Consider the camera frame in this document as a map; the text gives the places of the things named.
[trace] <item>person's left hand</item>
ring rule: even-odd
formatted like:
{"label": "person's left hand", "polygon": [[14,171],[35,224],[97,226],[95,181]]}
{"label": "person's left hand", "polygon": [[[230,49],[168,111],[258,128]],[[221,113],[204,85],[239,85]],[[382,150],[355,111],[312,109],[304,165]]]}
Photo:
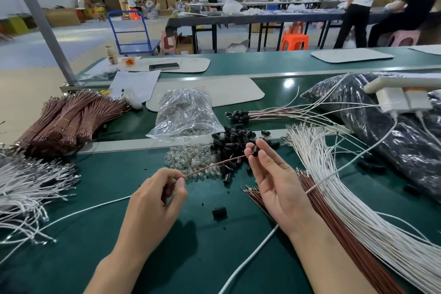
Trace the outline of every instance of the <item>person's left hand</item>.
{"label": "person's left hand", "polygon": [[162,168],[132,194],[113,253],[145,263],[178,218],[187,198],[184,177]]}

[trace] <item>smartphone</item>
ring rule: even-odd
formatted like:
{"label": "smartphone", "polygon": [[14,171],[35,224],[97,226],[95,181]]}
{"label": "smartphone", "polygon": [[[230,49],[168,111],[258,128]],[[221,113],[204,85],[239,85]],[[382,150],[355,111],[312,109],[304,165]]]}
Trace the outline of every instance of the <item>smartphone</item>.
{"label": "smartphone", "polygon": [[153,70],[173,70],[180,68],[178,63],[164,63],[164,64],[152,64],[149,65],[149,71]]}

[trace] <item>hand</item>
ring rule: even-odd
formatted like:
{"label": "hand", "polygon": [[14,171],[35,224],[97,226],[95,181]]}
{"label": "hand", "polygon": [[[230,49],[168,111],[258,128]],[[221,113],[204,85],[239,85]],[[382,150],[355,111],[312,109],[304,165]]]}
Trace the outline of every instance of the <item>hand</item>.
{"label": "hand", "polygon": [[262,139],[256,140],[260,148],[258,157],[252,155],[248,143],[245,155],[248,158],[265,207],[288,237],[292,238],[316,215],[303,190],[295,170]]}
{"label": "hand", "polygon": [[184,177],[178,170],[162,168],[132,194],[112,253],[144,265],[178,218],[187,198]]}

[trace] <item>floor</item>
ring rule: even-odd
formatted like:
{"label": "floor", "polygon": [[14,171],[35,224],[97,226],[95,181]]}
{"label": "floor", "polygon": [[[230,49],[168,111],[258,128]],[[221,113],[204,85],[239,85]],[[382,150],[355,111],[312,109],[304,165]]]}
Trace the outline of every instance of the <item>floor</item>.
{"label": "floor", "polygon": [[[147,23],[152,39],[161,37],[161,30],[167,23],[166,17]],[[119,28],[133,28],[138,21],[119,21]],[[190,28],[182,28],[183,35],[191,35]],[[105,57],[105,46],[115,45],[108,22],[88,22],[81,26],[56,28],[54,33],[70,59],[74,73],[78,73],[101,57]],[[338,29],[330,29],[326,46],[334,45]],[[310,46],[318,42],[320,30],[310,29]],[[142,33],[121,34],[122,42],[141,40]],[[225,50],[231,43],[248,39],[246,26],[229,25],[218,30],[218,49]],[[258,33],[251,35],[251,51],[257,48]],[[278,31],[268,34],[267,48],[275,50]],[[212,49],[211,32],[198,33],[199,48],[203,52]],[[13,144],[19,136],[38,119],[43,103],[51,96],[60,96],[59,86],[65,83],[53,57],[48,54],[39,32],[19,36],[14,42],[0,44],[0,143]]]}

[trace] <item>black shirt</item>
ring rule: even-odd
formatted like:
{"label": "black shirt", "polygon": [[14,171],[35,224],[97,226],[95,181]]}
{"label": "black shirt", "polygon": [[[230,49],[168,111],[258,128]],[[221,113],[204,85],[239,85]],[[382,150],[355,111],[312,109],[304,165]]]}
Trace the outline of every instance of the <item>black shirt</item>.
{"label": "black shirt", "polygon": [[419,27],[427,20],[436,0],[403,0],[407,3],[404,10],[406,20],[412,21],[415,27]]}

